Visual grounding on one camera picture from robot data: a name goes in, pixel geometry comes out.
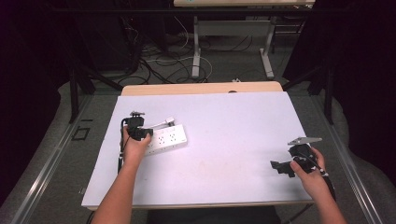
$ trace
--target electrical socket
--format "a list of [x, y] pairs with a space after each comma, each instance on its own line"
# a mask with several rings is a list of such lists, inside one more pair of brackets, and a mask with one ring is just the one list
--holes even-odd
[[151, 142], [146, 150], [147, 155], [153, 155], [187, 145], [187, 137], [183, 125], [154, 130]]

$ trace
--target table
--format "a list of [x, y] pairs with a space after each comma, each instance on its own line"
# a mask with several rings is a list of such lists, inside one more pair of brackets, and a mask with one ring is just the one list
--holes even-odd
[[116, 178], [120, 121], [132, 110], [146, 112], [145, 125], [173, 116], [188, 138], [143, 159], [135, 209], [312, 203], [299, 178], [270, 164], [290, 161], [287, 143], [305, 136], [288, 94], [277, 82], [231, 82], [125, 87], [82, 206], [95, 210]]
[[[176, 7], [273, 7], [313, 5], [315, 0], [175, 0]], [[265, 36], [260, 49], [262, 64], [268, 79], [274, 79], [274, 72], [268, 58], [268, 51], [276, 26], [276, 17], [269, 21], [199, 21], [194, 17], [194, 59], [192, 77], [199, 76], [201, 49], [200, 35], [257, 35]]]

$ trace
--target desk leg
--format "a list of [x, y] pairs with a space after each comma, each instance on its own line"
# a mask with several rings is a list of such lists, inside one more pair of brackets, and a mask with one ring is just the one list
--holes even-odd
[[198, 18], [194, 17], [194, 59], [192, 62], [191, 77], [199, 77], [199, 65], [201, 61], [201, 50], [199, 48], [199, 35], [198, 35]]
[[271, 48], [271, 40], [274, 36], [275, 26], [276, 26], [276, 17], [272, 17], [270, 21], [270, 26], [268, 28], [267, 36], [265, 39], [265, 47], [264, 49], [260, 49], [260, 55], [262, 56], [262, 64], [264, 65], [265, 75], [270, 80], [275, 78], [274, 72], [271, 67], [270, 59], [268, 58], [268, 51]]

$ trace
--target bare arm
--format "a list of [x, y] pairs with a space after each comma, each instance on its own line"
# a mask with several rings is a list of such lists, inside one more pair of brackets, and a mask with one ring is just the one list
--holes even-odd
[[129, 134], [126, 132], [126, 128], [123, 131], [123, 142], [125, 145], [124, 164], [95, 212], [92, 220], [93, 224], [131, 222], [134, 180], [151, 137], [148, 134], [142, 141], [135, 141], [128, 137]]
[[[312, 148], [312, 150], [318, 157], [318, 165], [325, 169], [323, 155], [315, 148]], [[307, 174], [295, 161], [292, 161], [290, 166], [297, 176], [300, 177], [306, 192], [315, 201], [319, 210], [320, 222], [322, 224], [347, 223], [338, 208], [337, 203], [332, 198], [329, 188], [322, 178], [320, 171], [317, 169], [314, 172]]]

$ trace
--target power strip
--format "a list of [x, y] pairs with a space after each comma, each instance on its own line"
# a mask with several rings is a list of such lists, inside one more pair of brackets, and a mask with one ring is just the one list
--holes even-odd
[[148, 149], [146, 150], [146, 156], [176, 149], [185, 145], [187, 145], [187, 137], [184, 133], [183, 125], [181, 124], [154, 130], [151, 142], [148, 144]]

